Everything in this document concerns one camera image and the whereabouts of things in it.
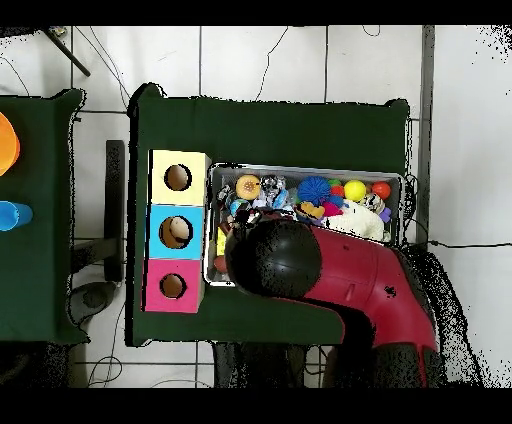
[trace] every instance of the circular hole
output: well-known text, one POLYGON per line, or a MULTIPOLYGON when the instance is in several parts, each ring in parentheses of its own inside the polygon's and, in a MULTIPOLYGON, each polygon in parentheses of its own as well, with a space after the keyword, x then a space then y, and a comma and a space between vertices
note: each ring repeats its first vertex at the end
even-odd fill
POLYGON ((160 241, 170 249, 183 249, 192 240, 192 224, 183 216, 170 216, 160 224, 160 241))
POLYGON ((172 191, 184 191, 192 184, 192 173, 185 165, 171 165, 165 171, 164 182, 172 191))
POLYGON ((160 291, 171 299, 179 299, 186 289, 185 280, 178 274, 168 274, 160 281, 160 291))

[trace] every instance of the white plush toy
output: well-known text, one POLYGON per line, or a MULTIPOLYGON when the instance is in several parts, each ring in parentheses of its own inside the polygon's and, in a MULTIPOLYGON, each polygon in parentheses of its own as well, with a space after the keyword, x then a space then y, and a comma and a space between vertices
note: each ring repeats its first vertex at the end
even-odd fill
POLYGON ((324 218, 322 224, 325 227, 375 241, 390 240, 390 234, 384 231, 384 222, 377 214, 352 200, 343 199, 343 203, 343 215, 324 218))

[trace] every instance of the green table mat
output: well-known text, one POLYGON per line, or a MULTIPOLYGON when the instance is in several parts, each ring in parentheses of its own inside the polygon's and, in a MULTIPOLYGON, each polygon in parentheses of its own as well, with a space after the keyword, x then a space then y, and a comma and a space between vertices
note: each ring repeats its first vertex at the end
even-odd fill
POLYGON ((0 233, 0 340, 78 343, 66 313, 71 191, 68 137, 82 91, 51 99, 0 96, 20 156, 0 177, 0 200, 29 205, 32 221, 0 233))
POLYGON ((206 153, 213 162, 361 171, 405 170, 405 100, 384 106, 163 98, 154 84, 132 97, 127 342, 218 340, 336 344, 343 324, 330 310, 210 287, 197 314, 142 312, 148 150, 206 153))

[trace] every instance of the yellow ball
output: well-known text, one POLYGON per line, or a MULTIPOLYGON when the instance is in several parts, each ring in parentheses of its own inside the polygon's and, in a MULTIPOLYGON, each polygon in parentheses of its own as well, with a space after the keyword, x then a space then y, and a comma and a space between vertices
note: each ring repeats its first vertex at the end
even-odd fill
POLYGON ((345 184, 345 198, 359 202, 366 194, 366 186, 359 180, 351 180, 345 184))

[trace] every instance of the pink block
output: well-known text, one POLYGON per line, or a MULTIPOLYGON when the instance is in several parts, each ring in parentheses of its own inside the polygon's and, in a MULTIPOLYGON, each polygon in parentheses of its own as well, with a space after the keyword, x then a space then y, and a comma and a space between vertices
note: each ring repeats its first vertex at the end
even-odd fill
POLYGON ((201 302, 201 286, 201 261, 149 259, 145 311, 196 313, 201 302), (160 290, 160 281, 168 274, 178 274, 185 280, 187 289, 179 299, 168 298, 160 290))

